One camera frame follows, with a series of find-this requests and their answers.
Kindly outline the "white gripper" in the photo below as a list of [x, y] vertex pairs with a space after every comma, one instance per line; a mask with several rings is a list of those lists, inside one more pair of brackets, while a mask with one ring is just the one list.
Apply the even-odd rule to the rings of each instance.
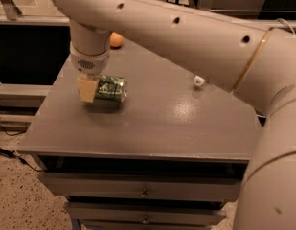
[[106, 51], [100, 55], [89, 56], [79, 52], [73, 45], [70, 45], [70, 59], [73, 66], [84, 73], [77, 77], [80, 99], [87, 103], [94, 102], [99, 79], [88, 75], [99, 75], [105, 69], [109, 61], [109, 52]]

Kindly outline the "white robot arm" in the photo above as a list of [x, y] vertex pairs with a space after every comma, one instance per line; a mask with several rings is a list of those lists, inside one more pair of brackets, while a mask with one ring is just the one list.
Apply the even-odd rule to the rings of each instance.
[[103, 71], [116, 32], [264, 115], [233, 229], [296, 230], [296, 34], [156, 0], [52, 1], [82, 73]]

